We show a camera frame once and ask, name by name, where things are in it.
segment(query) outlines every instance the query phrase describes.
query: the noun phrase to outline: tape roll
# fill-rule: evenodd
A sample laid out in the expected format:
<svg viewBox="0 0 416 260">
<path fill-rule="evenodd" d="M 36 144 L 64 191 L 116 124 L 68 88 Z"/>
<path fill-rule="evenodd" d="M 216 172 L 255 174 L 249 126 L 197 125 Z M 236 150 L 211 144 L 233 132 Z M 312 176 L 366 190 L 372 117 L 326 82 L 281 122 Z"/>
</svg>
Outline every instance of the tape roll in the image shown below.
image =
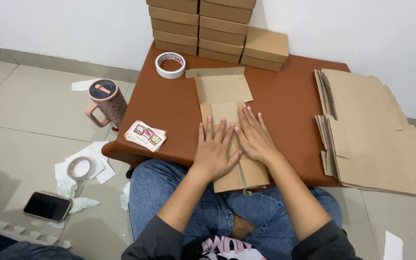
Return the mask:
<svg viewBox="0 0 416 260">
<path fill-rule="evenodd" d="M 166 60 L 173 60 L 177 61 L 181 64 L 181 68 L 175 71 L 167 71 L 160 67 L 161 63 Z M 177 79 L 185 72 L 185 60 L 184 58 L 174 52 L 165 52 L 160 54 L 157 59 L 155 60 L 155 67 L 157 68 L 158 74 L 164 77 L 165 79 Z"/>
<path fill-rule="evenodd" d="M 83 162 L 83 161 L 88 161 L 89 162 L 89 169 L 85 174 L 80 174 L 76 172 L 76 167 L 78 165 L 78 163 Z M 66 168 L 66 174 L 72 178 L 73 180 L 86 180 L 88 179 L 93 173 L 94 170 L 96 169 L 96 162 L 94 158 L 91 157 L 86 157 L 86 156 L 79 156 L 76 157 L 75 159 L 73 159 L 69 164 L 68 167 Z"/>
</svg>

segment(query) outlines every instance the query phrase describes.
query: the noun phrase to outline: pink tumbler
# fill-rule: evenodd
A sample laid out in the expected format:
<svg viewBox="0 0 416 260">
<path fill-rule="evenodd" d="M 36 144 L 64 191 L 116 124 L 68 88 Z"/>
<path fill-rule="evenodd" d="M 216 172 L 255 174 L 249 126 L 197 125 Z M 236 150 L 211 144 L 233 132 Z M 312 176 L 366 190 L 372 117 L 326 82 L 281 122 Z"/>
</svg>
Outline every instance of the pink tumbler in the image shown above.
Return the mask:
<svg viewBox="0 0 416 260">
<path fill-rule="evenodd" d="M 113 80 L 101 79 L 89 86 L 88 94 L 93 102 L 86 108 L 84 112 L 86 116 L 98 127 L 104 127 L 112 122 L 119 128 L 128 104 L 118 84 Z M 96 108 L 99 108 L 105 116 L 101 122 L 92 114 Z"/>
</svg>

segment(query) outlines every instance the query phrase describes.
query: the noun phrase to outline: white wall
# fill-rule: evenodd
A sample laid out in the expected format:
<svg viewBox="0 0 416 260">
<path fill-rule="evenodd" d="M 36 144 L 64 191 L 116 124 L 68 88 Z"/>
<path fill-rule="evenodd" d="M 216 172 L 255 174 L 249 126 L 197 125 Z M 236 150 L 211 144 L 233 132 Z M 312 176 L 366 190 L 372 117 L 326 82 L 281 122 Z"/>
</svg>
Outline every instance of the white wall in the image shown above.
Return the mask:
<svg viewBox="0 0 416 260">
<path fill-rule="evenodd" d="M 378 76 L 416 118 L 416 0 L 257 0 L 250 25 Z M 140 69 L 151 42 L 144 0 L 0 0 L 0 47 Z"/>
</svg>

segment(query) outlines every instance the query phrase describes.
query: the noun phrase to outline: table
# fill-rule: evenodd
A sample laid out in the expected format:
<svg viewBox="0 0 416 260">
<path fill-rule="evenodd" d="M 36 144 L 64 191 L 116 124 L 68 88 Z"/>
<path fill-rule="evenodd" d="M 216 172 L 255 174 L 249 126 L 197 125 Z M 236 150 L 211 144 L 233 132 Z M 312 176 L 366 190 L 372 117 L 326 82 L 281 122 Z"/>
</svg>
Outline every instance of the table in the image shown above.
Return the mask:
<svg viewBox="0 0 416 260">
<path fill-rule="evenodd" d="M 160 158 L 190 167 L 197 146 L 197 131 L 202 117 L 194 79 L 183 75 L 165 79 L 157 74 L 155 59 L 164 53 L 152 44 L 136 82 L 128 109 L 115 141 L 102 148 L 104 156 L 136 167 L 149 158 Z M 324 150 L 315 115 L 322 115 L 314 69 L 330 68 L 349 72 L 344 63 L 290 55 L 280 72 L 182 55 L 186 69 L 245 67 L 245 78 L 255 113 L 261 112 L 274 142 L 308 186 L 342 186 L 326 176 L 320 151 Z M 136 121 L 166 131 L 160 150 L 124 139 Z"/>
</svg>

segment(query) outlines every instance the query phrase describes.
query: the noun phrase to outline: kraft paper box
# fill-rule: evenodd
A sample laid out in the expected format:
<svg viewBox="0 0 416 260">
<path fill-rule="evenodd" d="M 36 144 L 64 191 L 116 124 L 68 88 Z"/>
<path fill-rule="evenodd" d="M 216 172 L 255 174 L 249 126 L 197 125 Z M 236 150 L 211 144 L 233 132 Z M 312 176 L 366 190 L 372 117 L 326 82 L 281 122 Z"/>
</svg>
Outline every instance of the kraft paper box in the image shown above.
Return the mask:
<svg viewBox="0 0 416 260">
<path fill-rule="evenodd" d="M 198 38 L 155 30 L 153 30 L 153 37 L 155 47 L 159 50 L 197 56 Z"/>
<path fill-rule="evenodd" d="M 198 14 L 182 13 L 149 6 L 152 29 L 190 37 L 198 37 Z"/>
<path fill-rule="evenodd" d="M 255 4 L 256 0 L 200 0 L 200 15 L 248 24 Z"/>
<path fill-rule="evenodd" d="M 325 174 L 349 187 L 416 195 L 416 129 L 389 87 L 374 76 L 337 70 L 315 76 Z"/>
<path fill-rule="evenodd" d="M 183 13 L 198 14 L 198 0 L 147 0 L 147 4 Z"/>
<path fill-rule="evenodd" d="M 249 27 L 240 64 L 279 71 L 288 58 L 288 36 Z"/>
<path fill-rule="evenodd" d="M 247 31 L 245 24 L 200 16 L 200 39 L 244 46 Z"/>
<path fill-rule="evenodd" d="M 239 126 L 238 108 L 252 101 L 250 88 L 244 76 L 244 67 L 189 69 L 185 77 L 194 78 L 200 104 L 201 117 L 206 125 L 208 116 L 213 117 L 215 128 L 221 118 L 229 124 Z M 239 141 L 233 138 L 229 155 L 240 149 Z M 213 182 L 214 192 L 225 192 L 270 184 L 266 167 L 246 153 L 226 176 Z"/>
<path fill-rule="evenodd" d="M 198 55 L 203 58 L 238 64 L 243 46 L 200 39 Z"/>
</svg>

